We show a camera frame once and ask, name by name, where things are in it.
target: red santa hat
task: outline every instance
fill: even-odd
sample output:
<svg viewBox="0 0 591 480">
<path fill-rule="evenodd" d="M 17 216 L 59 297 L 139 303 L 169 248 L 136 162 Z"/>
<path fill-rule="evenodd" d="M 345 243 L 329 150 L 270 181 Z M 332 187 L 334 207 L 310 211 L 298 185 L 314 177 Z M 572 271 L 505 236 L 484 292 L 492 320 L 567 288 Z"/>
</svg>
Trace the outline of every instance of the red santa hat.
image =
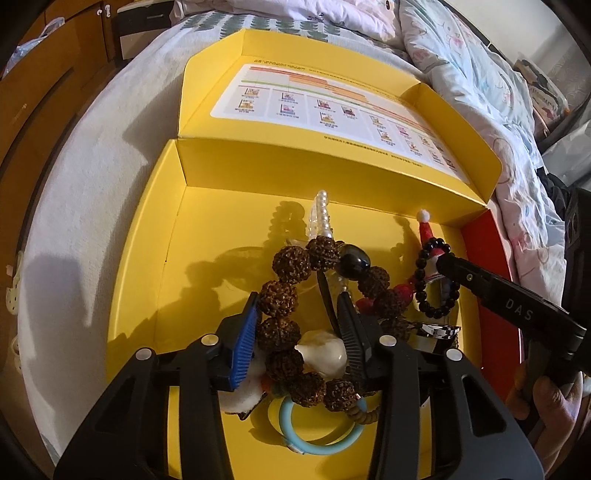
<svg viewBox="0 0 591 480">
<path fill-rule="evenodd" d="M 418 231 L 421 235 L 421 246 L 425 245 L 431 238 L 434 238 L 433 231 L 431 230 L 431 225 L 429 225 L 429 220 L 431 219 L 431 215 L 426 210 L 419 210 L 417 214 L 418 220 Z M 439 255 L 443 255 L 445 252 L 438 247 L 435 247 L 431 250 L 431 258 L 438 257 Z"/>
</svg>

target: human hand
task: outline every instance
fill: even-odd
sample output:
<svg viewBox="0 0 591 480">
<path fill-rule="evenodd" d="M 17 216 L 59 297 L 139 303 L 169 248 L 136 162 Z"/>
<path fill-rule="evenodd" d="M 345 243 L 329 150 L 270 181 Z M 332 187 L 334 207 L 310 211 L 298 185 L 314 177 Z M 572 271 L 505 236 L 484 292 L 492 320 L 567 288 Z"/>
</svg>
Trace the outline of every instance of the human hand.
<svg viewBox="0 0 591 480">
<path fill-rule="evenodd" d="M 506 401 L 507 407 L 517 420 L 525 420 L 530 414 L 530 405 L 521 395 L 526 376 L 527 364 L 524 362 L 515 372 L 515 385 Z M 579 437 L 583 419 L 577 420 L 580 413 L 583 413 L 583 417 L 586 414 L 586 409 L 581 408 L 582 396 L 581 372 L 577 374 L 566 397 L 548 377 L 540 377 L 534 384 L 534 404 L 545 425 L 534 449 L 546 475 L 559 466 Z"/>
</svg>

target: pillow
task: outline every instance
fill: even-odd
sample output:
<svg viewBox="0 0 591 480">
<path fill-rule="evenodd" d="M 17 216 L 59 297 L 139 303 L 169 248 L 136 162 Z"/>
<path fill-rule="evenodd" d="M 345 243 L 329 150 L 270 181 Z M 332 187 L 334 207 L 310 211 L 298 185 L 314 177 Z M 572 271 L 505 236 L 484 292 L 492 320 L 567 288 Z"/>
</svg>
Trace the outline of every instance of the pillow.
<svg viewBox="0 0 591 480">
<path fill-rule="evenodd" d="M 175 0 L 171 19 L 211 9 L 275 18 L 321 21 L 353 30 L 404 50 L 398 18 L 400 0 Z"/>
</svg>

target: screw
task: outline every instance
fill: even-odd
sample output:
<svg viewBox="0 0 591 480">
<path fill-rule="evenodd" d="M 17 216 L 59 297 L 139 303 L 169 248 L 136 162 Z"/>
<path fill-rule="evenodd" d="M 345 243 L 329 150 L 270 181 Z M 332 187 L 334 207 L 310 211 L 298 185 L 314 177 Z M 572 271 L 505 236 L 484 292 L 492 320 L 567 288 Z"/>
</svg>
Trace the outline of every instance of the screw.
<svg viewBox="0 0 591 480">
<path fill-rule="evenodd" d="M 204 336 L 201 339 L 201 343 L 207 346 L 213 346 L 219 342 L 219 338 L 214 333 L 210 333 L 209 335 Z"/>
<path fill-rule="evenodd" d="M 379 338 L 379 342 L 384 346 L 396 345 L 396 339 L 392 335 L 382 335 Z"/>
<path fill-rule="evenodd" d="M 459 362 L 462 359 L 462 352 L 456 350 L 455 348 L 450 348 L 447 352 L 445 352 L 446 357 L 448 357 L 452 362 Z"/>
<path fill-rule="evenodd" d="M 152 356 L 152 350 L 150 350 L 149 348 L 140 348 L 136 353 L 135 353 L 135 357 L 138 360 L 147 360 L 148 358 L 150 358 Z"/>
</svg>

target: box lid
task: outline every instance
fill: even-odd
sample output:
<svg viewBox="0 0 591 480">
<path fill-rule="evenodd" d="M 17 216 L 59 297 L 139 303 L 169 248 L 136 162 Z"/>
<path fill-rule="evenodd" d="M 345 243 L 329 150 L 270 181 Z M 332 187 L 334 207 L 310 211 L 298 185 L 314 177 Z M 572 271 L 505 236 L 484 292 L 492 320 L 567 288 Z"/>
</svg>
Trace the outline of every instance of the box lid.
<svg viewBox="0 0 591 480">
<path fill-rule="evenodd" d="M 486 209 L 501 163 L 415 77 L 345 48 L 242 30 L 187 63 L 178 126 L 188 185 L 337 202 L 462 225 Z"/>
</svg>

